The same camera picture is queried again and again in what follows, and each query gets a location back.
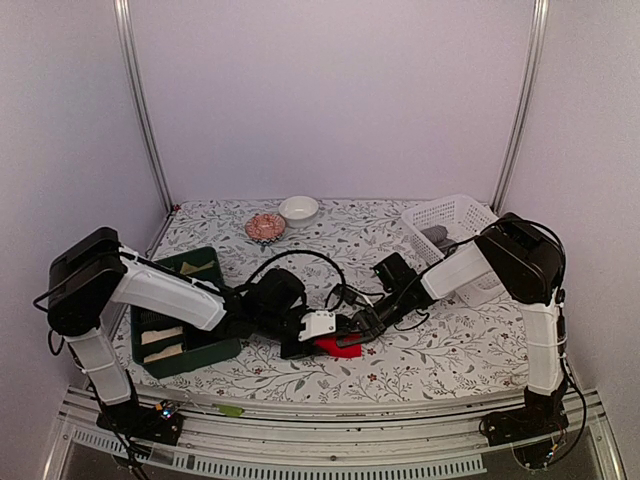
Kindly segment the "red garment with white print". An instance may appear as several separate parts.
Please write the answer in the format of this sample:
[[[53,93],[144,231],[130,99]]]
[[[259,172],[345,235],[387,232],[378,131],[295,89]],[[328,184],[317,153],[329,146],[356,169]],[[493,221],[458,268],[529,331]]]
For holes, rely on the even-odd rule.
[[[362,356],[362,348],[359,344],[340,346],[338,339],[335,337],[317,338],[314,340],[314,345],[324,354],[333,358],[351,359]]]

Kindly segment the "khaki tan underwear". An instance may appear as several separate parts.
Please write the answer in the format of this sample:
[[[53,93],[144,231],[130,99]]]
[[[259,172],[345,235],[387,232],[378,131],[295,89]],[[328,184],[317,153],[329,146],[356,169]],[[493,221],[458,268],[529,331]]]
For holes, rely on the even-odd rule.
[[[188,262],[183,262],[180,268],[179,273],[187,276],[194,275],[198,272],[210,270],[215,266],[215,261],[211,260],[202,265],[192,265]]]

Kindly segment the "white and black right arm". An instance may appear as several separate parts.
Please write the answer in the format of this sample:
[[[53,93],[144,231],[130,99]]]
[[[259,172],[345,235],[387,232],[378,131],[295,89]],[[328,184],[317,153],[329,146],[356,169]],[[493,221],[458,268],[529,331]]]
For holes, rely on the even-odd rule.
[[[490,445],[498,446],[568,427],[563,405],[570,384],[563,360],[566,254],[552,230],[507,213],[422,272],[410,268],[398,254],[379,262],[374,271],[386,295],[349,319],[349,332],[337,337],[339,348],[367,343],[409,313],[493,273],[520,310],[528,380],[523,406],[485,415],[479,431]]]

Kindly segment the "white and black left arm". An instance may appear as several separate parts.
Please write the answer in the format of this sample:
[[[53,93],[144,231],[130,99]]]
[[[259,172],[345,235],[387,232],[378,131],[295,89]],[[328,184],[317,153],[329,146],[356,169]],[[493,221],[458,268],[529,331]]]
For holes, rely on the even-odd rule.
[[[144,406],[102,324],[117,305],[138,307],[226,338],[265,333],[303,355],[337,331],[332,309],[311,309],[301,281],[271,269],[258,283],[219,285],[173,271],[123,245],[100,227],[56,257],[48,290],[33,305],[45,313],[93,388],[97,424],[127,439],[174,446],[184,418],[171,404]]]

